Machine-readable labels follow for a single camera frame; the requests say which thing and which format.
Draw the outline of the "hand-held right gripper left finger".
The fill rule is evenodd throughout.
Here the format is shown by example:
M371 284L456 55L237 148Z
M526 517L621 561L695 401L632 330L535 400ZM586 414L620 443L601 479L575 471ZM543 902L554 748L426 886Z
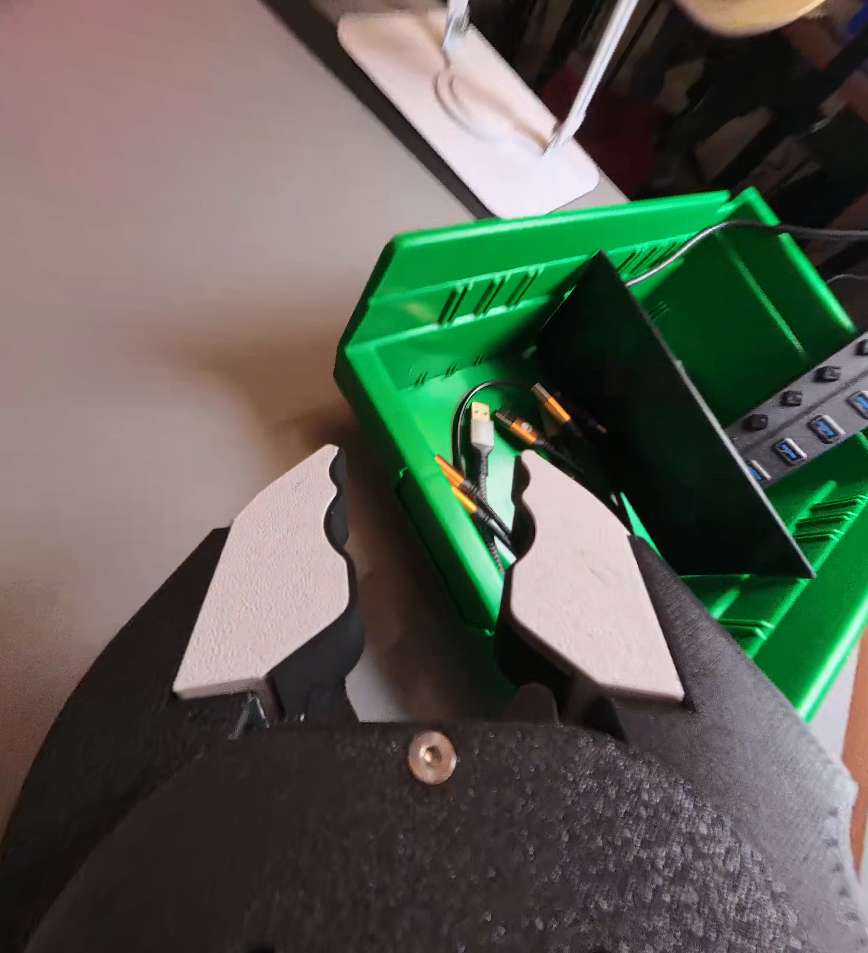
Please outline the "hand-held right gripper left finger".
M178 697L345 693L364 648L345 487L345 454L326 444L233 520L173 683Z

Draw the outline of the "black multi-port usb hub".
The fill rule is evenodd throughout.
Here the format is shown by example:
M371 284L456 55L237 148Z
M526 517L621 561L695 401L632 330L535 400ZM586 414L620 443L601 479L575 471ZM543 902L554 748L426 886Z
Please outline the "black multi-port usb hub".
M868 428L868 329L726 429L761 487Z

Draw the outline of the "black divider of green bin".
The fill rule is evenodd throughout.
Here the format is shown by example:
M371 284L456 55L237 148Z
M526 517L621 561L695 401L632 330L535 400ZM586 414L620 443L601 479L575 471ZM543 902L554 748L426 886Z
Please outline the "black divider of green bin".
M605 427L604 465L679 575L816 577L605 251L535 344L556 389Z

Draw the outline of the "green plastic bin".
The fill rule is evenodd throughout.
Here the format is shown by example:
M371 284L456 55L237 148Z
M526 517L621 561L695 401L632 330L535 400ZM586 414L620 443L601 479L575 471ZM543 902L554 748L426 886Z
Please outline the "green plastic bin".
M796 241L812 235L779 223L749 189L475 222L387 245L334 378L479 649L495 634L503 577L439 467L476 481L475 402L510 421L498 422L487 475L488 506L506 526L515 463L537 450L658 551L604 465L605 427L536 361L536 336L583 264L605 251L726 432L868 329L831 287L854 290L859 278L823 279ZM681 577L810 720L868 623L868 428L761 489L816 577Z

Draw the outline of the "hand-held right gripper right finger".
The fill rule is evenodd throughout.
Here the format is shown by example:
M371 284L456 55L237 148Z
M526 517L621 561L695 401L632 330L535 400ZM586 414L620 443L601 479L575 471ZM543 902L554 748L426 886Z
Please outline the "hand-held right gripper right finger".
M535 451L514 467L518 556L497 649L528 649L614 697L684 701L678 669L621 520Z

